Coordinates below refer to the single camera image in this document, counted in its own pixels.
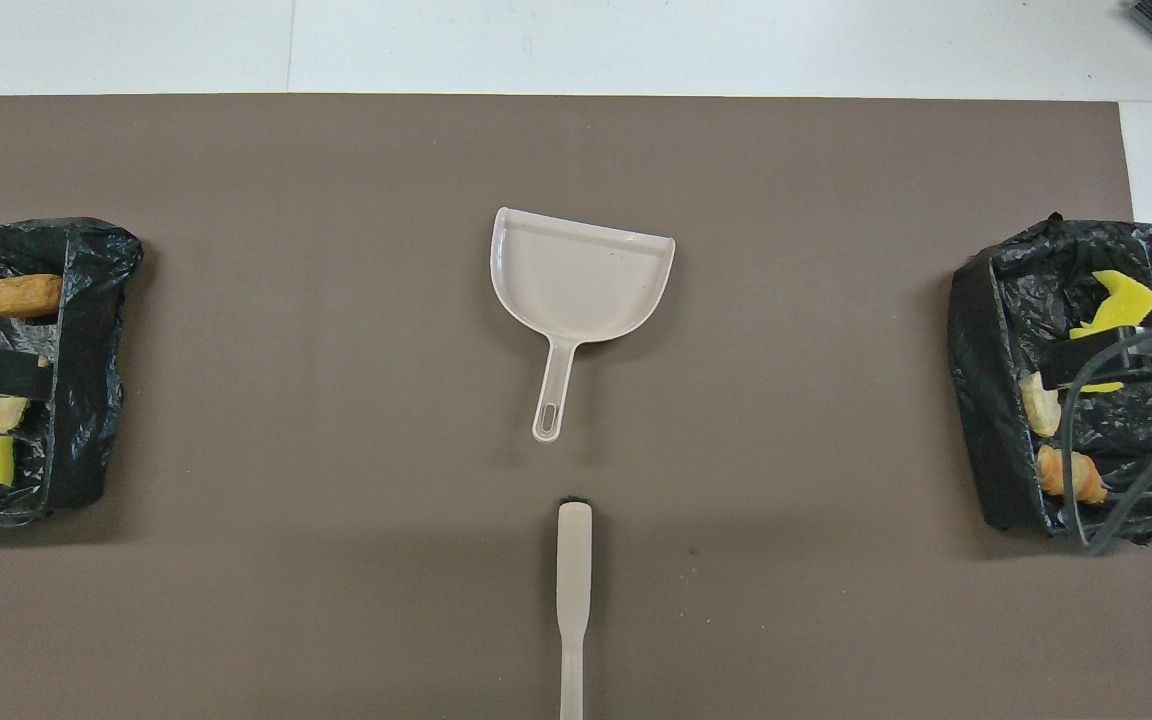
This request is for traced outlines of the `beige plastic dustpan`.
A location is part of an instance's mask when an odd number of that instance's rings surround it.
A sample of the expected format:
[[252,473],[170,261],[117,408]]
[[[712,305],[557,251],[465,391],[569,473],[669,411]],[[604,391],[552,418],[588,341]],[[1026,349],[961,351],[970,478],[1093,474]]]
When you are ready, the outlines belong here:
[[547,341],[531,434],[558,442],[579,347],[641,327],[664,297],[675,238],[499,209],[490,278],[500,306]]

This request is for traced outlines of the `orange striped croissant piece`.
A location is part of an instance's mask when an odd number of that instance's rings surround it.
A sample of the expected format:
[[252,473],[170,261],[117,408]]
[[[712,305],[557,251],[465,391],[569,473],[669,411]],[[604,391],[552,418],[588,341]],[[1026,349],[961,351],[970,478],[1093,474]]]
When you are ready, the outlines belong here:
[[[1102,475],[1091,457],[1079,452],[1070,452],[1070,482],[1074,495],[1079,503],[1102,505],[1107,501],[1108,488],[1102,483]],[[1044,495],[1064,497],[1064,461],[1062,450],[1043,445],[1036,455],[1036,467]]]

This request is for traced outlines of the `pale tan bread chunk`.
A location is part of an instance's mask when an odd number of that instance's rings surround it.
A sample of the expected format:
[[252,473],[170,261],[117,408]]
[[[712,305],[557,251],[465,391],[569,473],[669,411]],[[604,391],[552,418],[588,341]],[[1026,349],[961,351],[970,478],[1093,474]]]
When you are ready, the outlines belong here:
[[12,432],[24,420],[29,406],[45,402],[50,391],[50,357],[36,357],[33,367],[24,361],[0,359],[0,434]]

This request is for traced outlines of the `beige hand brush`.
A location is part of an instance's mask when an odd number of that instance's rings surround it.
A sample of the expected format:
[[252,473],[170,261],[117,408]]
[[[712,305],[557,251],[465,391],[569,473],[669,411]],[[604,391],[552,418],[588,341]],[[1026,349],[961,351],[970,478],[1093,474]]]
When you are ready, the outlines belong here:
[[584,647],[593,592],[593,507],[582,498],[558,506],[556,620],[559,720],[584,719]]

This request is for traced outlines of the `black bag lined bin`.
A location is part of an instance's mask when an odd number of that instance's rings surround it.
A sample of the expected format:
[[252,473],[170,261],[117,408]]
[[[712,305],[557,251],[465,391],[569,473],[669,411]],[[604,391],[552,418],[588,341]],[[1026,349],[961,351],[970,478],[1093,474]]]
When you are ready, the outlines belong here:
[[0,526],[79,509],[103,497],[122,410],[116,366],[124,287],[143,250],[93,218],[0,223],[0,278],[63,276],[58,314],[0,316],[0,348],[50,357],[50,400],[29,406],[14,438],[15,480],[0,486]]
[[[1044,348],[1087,328],[1107,291],[1092,275],[1116,270],[1152,288],[1152,223],[1093,222],[1052,215],[980,251],[956,270],[948,297],[948,367],[984,520],[1074,535],[1087,551],[1111,538],[1152,541],[1152,382],[1084,393],[1059,389],[1055,437],[1034,435],[1018,382],[1038,372]],[[1152,328],[1152,313],[1139,327]],[[1064,497],[1044,495],[1036,455],[1062,450]],[[1107,501],[1076,501],[1070,452],[1091,457]]]

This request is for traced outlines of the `brown table mat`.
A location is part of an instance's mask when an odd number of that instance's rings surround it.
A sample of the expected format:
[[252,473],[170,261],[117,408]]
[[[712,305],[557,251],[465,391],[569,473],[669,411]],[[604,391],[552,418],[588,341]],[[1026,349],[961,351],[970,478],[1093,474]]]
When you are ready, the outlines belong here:
[[[499,209],[677,243],[550,445]],[[146,252],[105,497],[0,529],[0,720],[556,720],[563,497],[588,720],[1152,717],[1152,547],[984,524],[948,374],[1055,211],[1132,217],[1116,105],[0,97],[0,223]]]

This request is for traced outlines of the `pale croissant piece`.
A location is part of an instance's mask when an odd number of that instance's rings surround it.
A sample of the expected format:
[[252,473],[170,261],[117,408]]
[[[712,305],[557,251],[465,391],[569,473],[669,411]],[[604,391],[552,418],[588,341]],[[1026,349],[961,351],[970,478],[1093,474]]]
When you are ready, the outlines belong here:
[[1018,382],[1021,409],[1025,414],[1030,432],[1037,437],[1051,438],[1059,433],[1062,406],[1058,389],[1044,387],[1043,374],[1025,374]]

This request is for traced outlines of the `brown oval bread roll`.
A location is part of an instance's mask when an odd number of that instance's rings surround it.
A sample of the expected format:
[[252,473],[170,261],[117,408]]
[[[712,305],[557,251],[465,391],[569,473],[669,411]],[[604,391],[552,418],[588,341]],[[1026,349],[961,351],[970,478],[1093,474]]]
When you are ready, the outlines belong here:
[[29,274],[0,278],[0,316],[35,319],[58,314],[63,276]]

